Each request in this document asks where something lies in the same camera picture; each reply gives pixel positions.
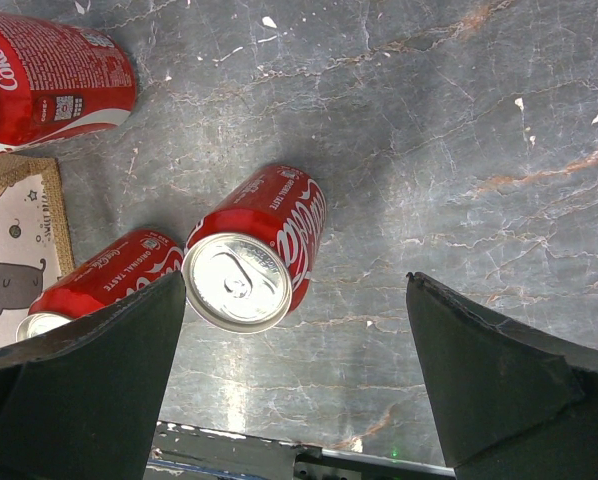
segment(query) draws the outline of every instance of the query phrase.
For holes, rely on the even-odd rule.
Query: gray marble surface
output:
[[[147,223],[183,240],[271,161],[330,201],[296,313],[187,314],[163,419],[441,464],[409,270],[598,348],[598,0],[79,2],[0,0],[137,67],[126,124],[31,152],[62,160],[78,260]]]

